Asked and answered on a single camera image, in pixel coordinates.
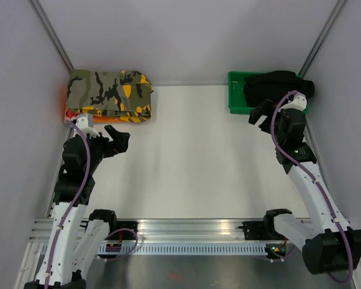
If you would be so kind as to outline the black trousers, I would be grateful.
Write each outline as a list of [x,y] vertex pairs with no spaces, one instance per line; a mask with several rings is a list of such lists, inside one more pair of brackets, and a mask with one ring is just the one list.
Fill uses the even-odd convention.
[[260,106],[266,99],[277,104],[284,95],[293,90],[304,94],[307,99],[315,94],[313,81],[302,79],[294,72],[287,70],[247,76],[244,81],[245,100],[251,108]]

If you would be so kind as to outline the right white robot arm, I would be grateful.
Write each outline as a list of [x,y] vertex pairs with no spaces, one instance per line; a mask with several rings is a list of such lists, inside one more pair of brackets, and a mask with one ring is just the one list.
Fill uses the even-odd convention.
[[262,231],[271,239],[281,237],[301,251],[308,271],[313,275],[332,274],[357,269],[361,258],[361,229],[353,229],[338,210],[321,177],[319,165],[310,146],[304,141],[306,118],[302,95],[278,107],[267,99],[250,112],[249,122],[261,116],[263,132],[269,133],[276,146],[276,158],[296,186],[311,219],[306,226],[288,209],[268,210]]

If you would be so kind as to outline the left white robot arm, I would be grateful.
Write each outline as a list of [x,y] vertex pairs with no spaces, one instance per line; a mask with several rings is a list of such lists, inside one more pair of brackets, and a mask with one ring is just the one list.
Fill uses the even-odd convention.
[[105,158],[128,150],[130,134],[105,126],[104,137],[88,125],[72,125],[76,135],[63,144],[63,164],[54,188],[52,229],[42,265],[25,288],[85,288],[100,244],[114,238],[119,224],[114,211],[94,210],[78,239],[82,218],[95,186],[93,174]]

